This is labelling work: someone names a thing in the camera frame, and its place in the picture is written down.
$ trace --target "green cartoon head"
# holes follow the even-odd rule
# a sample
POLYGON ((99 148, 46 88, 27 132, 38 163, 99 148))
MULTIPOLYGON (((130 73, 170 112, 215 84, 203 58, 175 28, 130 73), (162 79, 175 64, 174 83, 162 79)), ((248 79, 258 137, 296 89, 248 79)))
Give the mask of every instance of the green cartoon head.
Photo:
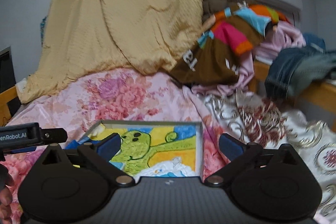
POLYGON ((120 137, 122 138, 121 153, 129 157, 130 160, 140 159, 149 151, 151 144, 149 134, 131 130, 120 137))

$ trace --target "human hand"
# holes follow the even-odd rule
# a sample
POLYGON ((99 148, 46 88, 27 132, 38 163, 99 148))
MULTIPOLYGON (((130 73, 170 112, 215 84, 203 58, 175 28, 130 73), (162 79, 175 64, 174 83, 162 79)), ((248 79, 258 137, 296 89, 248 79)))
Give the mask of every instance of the human hand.
MULTIPOLYGON (((6 185, 14 186, 14 180, 10 174, 7 175, 6 185)), ((11 203, 13 200, 12 193, 7 186, 0 191, 0 219, 3 224, 12 224, 11 220, 11 203)))

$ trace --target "green cartoon character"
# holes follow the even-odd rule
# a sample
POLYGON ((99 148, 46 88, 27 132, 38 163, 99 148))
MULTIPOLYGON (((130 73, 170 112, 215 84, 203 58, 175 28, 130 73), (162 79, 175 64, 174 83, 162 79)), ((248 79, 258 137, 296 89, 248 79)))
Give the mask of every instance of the green cartoon character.
POLYGON ((170 132, 165 137, 165 143, 150 146, 150 134, 137 130, 127 131, 120 135, 122 138, 119 154, 112 161, 125 163, 124 171, 129 175, 136 175, 148 168, 149 159, 158 152, 189 150, 196 148, 196 136, 175 141, 177 133, 170 132))

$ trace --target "pink fabric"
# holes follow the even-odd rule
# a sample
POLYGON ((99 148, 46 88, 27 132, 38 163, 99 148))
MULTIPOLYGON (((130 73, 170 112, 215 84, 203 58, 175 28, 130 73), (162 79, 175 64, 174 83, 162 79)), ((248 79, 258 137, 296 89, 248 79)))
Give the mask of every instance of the pink fabric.
MULTIPOLYGON (((79 140, 98 119, 145 121, 202 121, 204 134, 203 179, 229 160, 218 151, 224 129, 212 119, 206 106, 187 87, 179 89, 164 73, 142 76, 130 69, 116 69, 87 75, 57 96, 42 96, 19 113, 9 125, 38 122, 42 128, 64 128, 69 143, 79 140)), ((11 205, 13 223, 20 223, 22 209, 17 190, 44 147, 37 151, 6 156, 3 164, 15 186, 11 205)))
POLYGON ((195 85, 192 87, 192 92, 194 94, 200 93, 202 95, 214 94, 217 96, 229 96, 233 94, 236 89, 241 89, 243 91, 247 90, 247 84, 254 77, 253 59, 251 52, 246 52, 240 56, 240 64, 239 79, 235 85, 195 85))
POLYGON ((283 48, 305 47, 306 41, 301 31, 293 25, 279 21, 278 28, 273 35, 267 36, 265 42, 255 47, 253 56, 260 56, 274 60, 283 48))
POLYGON ((214 31, 215 38, 221 40, 223 43, 230 46, 233 52, 236 52, 236 48, 243 42, 247 42, 246 36, 233 27, 231 24, 222 22, 214 31))

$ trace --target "painting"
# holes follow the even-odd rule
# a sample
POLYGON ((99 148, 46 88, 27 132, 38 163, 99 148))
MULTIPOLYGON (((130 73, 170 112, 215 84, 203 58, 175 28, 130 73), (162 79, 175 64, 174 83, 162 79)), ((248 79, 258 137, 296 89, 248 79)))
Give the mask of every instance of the painting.
POLYGON ((102 140, 112 133, 121 138, 121 149, 110 163, 129 175, 196 175, 196 127, 132 127, 104 129, 92 140, 102 140))

